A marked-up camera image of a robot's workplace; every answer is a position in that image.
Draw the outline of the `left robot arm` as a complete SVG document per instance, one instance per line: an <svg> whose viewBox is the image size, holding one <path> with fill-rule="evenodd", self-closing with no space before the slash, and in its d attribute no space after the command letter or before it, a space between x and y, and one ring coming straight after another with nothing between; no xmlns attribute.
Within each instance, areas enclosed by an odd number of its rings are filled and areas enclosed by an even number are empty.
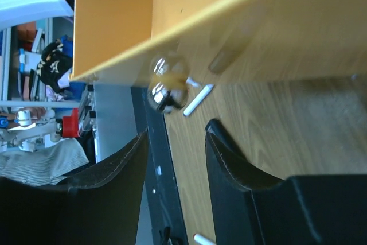
<svg viewBox="0 0 367 245"><path fill-rule="evenodd" d="M1 30L54 17L72 17L66 0L1 0Z"/></svg>

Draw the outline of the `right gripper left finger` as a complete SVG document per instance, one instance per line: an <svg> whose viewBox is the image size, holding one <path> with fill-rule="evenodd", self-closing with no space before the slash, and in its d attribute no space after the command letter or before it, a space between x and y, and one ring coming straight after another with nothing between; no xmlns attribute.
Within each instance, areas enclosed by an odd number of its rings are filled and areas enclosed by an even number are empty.
<svg viewBox="0 0 367 245"><path fill-rule="evenodd" d="M134 244L148 148L142 132L57 185L1 178L1 243Z"/></svg>

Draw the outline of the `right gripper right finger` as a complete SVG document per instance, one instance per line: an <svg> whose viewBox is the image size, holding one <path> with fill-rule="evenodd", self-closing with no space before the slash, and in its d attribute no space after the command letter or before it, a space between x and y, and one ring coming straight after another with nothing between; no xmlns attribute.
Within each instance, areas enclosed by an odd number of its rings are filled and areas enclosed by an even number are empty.
<svg viewBox="0 0 367 245"><path fill-rule="evenodd" d="M366 175L270 175L218 119L205 128L217 244L365 244Z"/></svg>

